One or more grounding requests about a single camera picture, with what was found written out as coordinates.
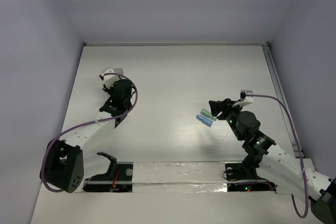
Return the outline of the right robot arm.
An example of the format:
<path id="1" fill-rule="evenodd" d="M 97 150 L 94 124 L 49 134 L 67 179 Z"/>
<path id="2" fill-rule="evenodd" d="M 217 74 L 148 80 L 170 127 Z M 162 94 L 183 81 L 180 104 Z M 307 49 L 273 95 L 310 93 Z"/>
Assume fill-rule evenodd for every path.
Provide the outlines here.
<path id="1" fill-rule="evenodd" d="M 243 111 L 243 101 L 209 101 L 212 116 L 225 120 L 233 134 L 243 142 L 247 156 L 240 171 L 248 178 L 271 181 L 308 204 L 322 223 L 335 223 L 335 179 L 320 174 L 286 153 L 273 139 L 260 131 L 260 122 L 250 111 Z"/>

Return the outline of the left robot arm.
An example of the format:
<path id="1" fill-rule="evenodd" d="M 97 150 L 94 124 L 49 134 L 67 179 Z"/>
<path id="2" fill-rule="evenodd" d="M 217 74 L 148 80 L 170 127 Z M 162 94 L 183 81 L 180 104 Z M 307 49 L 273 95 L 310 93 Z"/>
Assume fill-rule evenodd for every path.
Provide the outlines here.
<path id="1" fill-rule="evenodd" d="M 99 174 L 87 177 L 83 152 L 127 117 L 137 103 L 138 91 L 127 78 L 118 79 L 110 86 L 104 83 L 103 90 L 109 97 L 92 121 L 73 126 L 48 143 L 40 179 L 49 191 L 73 193 L 78 187 L 86 188 L 95 179 L 115 182 L 119 178 L 117 159 L 103 151 L 97 154 L 108 161 L 99 165 Z"/>

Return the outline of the translucent pink pen holder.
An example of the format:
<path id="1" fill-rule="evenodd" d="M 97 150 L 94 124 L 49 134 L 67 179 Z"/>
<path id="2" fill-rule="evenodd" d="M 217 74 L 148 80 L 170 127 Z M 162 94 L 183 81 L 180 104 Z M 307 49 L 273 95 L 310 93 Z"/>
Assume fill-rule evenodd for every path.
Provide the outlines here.
<path id="1" fill-rule="evenodd" d="M 103 76 L 120 76 L 123 75 L 123 69 L 122 68 L 105 68 L 104 71 L 102 72 Z"/>

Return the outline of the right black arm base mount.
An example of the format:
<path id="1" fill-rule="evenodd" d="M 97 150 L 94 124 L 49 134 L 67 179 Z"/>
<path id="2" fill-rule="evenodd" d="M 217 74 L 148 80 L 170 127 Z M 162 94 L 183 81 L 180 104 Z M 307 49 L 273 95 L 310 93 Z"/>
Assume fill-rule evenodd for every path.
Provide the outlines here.
<path id="1" fill-rule="evenodd" d="M 227 182 L 228 192 L 276 192 L 277 186 L 273 182 L 249 171 L 242 163 L 226 163 L 222 176 Z"/>

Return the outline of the green translucent eraser case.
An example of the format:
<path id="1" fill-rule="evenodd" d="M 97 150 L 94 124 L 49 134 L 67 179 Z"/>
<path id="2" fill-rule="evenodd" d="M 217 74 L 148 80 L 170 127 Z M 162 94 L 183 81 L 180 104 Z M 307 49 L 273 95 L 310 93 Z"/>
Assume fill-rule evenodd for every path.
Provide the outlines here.
<path id="1" fill-rule="evenodd" d="M 201 110 L 201 115 L 212 120 L 212 121 L 216 121 L 217 118 L 212 116 L 212 114 L 210 113 L 210 111 L 206 110 L 206 109 L 202 109 Z"/>

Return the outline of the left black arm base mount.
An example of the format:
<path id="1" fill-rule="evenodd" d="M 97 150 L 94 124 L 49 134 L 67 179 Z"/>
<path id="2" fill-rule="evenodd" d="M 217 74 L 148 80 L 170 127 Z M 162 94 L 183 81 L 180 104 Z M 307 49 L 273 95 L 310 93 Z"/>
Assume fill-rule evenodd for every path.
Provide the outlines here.
<path id="1" fill-rule="evenodd" d="M 87 193 L 131 193 L 133 163 L 117 162 L 117 159 L 104 152 L 97 155 L 109 160 L 107 171 L 85 179 L 83 191 Z"/>

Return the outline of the blue translucent eraser case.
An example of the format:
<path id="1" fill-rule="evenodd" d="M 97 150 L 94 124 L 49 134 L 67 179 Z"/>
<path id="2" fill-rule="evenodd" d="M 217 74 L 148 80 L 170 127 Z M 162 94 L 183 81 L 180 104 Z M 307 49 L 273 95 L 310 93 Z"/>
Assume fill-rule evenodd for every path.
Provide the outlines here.
<path id="1" fill-rule="evenodd" d="M 196 119 L 199 120 L 200 122 L 202 122 L 204 125 L 206 125 L 207 127 L 211 127 L 213 125 L 213 121 L 201 114 L 198 114 L 196 116 Z"/>

